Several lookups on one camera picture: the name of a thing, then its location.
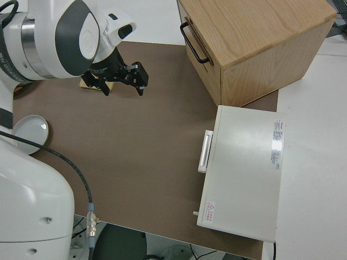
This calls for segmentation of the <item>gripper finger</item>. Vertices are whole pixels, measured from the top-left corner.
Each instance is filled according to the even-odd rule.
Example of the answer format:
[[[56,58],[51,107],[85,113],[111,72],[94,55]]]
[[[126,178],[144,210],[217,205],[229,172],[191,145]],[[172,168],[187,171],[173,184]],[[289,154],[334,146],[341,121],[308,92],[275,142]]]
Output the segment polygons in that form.
[[[106,81],[104,79],[97,78],[90,71],[86,71],[82,75],[82,80],[87,88],[96,88],[102,91],[106,96],[109,96],[110,88],[107,86]]]
[[[149,76],[140,62],[134,62],[130,66],[125,66],[125,83],[135,87],[139,96],[143,95],[144,89],[148,85]]]

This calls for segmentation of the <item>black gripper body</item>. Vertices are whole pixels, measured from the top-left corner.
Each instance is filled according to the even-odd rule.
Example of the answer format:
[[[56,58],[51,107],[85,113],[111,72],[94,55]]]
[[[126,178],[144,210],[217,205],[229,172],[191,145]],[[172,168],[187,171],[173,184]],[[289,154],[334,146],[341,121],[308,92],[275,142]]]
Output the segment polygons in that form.
[[[119,50],[114,50],[107,58],[92,63],[88,70],[88,81],[96,82],[97,78],[108,82],[128,82],[128,72]]]

